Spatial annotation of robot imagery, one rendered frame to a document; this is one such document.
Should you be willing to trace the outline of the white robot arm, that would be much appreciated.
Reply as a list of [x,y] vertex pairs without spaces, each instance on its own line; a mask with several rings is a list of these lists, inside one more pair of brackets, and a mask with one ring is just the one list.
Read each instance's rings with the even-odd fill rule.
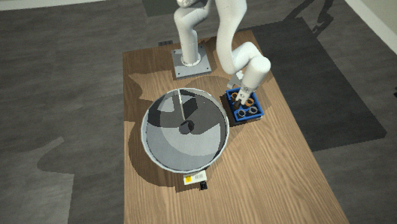
[[[269,72],[271,63],[251,42],[245,42],[232,51],[232,38],[246,11],[246,0],[215,0],[220,16],[217,33],[217,55],[223,70],[233,74],[227,84],[232,89],[236,84],[243,91],[255,91]],[[211,0],[177,0],[181,8],[174,13],[174,21],[180,36],[181,62],[188,67],[200,63],[198,38],[194,29],[208,18]],[[244,74],[241,69],[247,67]]]

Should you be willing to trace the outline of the blue square tray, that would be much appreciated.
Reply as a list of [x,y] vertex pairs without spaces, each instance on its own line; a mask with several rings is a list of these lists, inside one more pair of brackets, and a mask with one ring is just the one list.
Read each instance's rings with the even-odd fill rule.
[[[229,106],[230,106],[230,109],[231,109],[231,112],[232,112],[232,115],[233,115],[233,117],[234,117],[235,122],[236,122],[236,123],[238,123],[238,122],[243,122],[243,121],[246,121],[246,120],[251,120],[251,119],[259,118],[259,117],[261,117],[262,115],[264,115],[264,113],[263,113],[263,111],[262,111],[262,108],[261,108],[261,106],[260,106],[260,104],[259,104],[259,101],[258,101],[258,99],[257,99],[257,97],[256,97],[256,95],[255,95],[255,92],[252,92],[251,95],[250,95],[250,97],[249,97],[249,98],[253,99],[253,104],[251,105],[251,107],[256,107],[256,109],[257,109],[257,112],[256,112],[253,116],[250,116],[250,115],[248,114],[248,110],[249,110],[251,107],[246,107],[245,104],[244,104],[244,105],[241,105],[240,108],[237,109],[237,110],[234,109],[233,104],[234,104],[235,102],[231,100],[231,97],[232,97],[232,94],[233,94],[233,93],[235,93],[235,92],[238,93],[239,90],[240,90],[240,87],[235,88],[235,89],[226,90],[226,98],[227,98],[227,101],[228,101],[228,103],[229,103]],[[240,119],[237,117],[237,113],[238,113],[239,110],[244,110],[244,111],[245,111],[244,117],[243,117],[243,118],[240,118]]]

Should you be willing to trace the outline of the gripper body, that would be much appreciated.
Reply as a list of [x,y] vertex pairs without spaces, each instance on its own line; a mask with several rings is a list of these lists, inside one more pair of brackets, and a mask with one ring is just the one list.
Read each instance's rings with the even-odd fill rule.
[[248,91],[243,92],[243,88],[241,87],[235,100],[237,101],[238,99],[241,99],[242,100],[241,104],[244,105],[248,100],[248,98],[250,97],[251,93],[252,92],[248,92]]

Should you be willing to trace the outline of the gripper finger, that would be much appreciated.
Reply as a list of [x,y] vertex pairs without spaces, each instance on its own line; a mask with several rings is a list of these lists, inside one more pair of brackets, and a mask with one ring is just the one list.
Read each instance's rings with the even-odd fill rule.
[[241,106],[241,99],[239,99],[239,100],[236,101],[235,106],[236,106],[236,107],[240,107],[240,106]]

